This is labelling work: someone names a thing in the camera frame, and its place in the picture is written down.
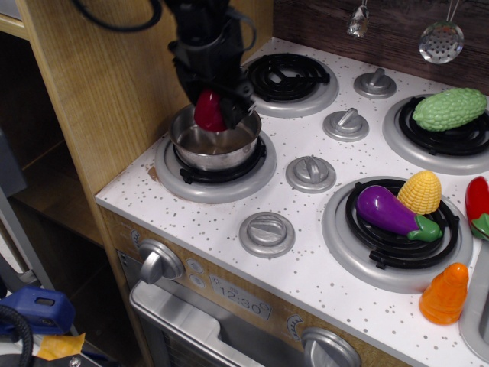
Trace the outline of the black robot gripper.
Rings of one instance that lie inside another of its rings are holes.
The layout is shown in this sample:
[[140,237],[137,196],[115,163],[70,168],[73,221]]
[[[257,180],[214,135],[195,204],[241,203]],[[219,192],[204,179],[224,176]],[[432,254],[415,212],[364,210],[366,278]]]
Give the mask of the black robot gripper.
[[234,129],[255,110],[251,83],[241,69],[245,46],[240,23],[225,22],[216,34],[197,22],[179,23],[177,39],[168,48],[180,85],[193,105],[206,89],[218,93],[227,129]]

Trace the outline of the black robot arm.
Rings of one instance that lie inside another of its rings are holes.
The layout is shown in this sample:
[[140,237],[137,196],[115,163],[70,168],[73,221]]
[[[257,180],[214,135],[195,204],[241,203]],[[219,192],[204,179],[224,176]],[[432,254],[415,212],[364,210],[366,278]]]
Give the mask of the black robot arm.
[[228,1],[167,1],[176,20],[177,39],[168,48],[180,85],[198,105],[215,93],[225,130],[254,111],[253,86],[241,68],[243,54],[257,40],[253,21]]

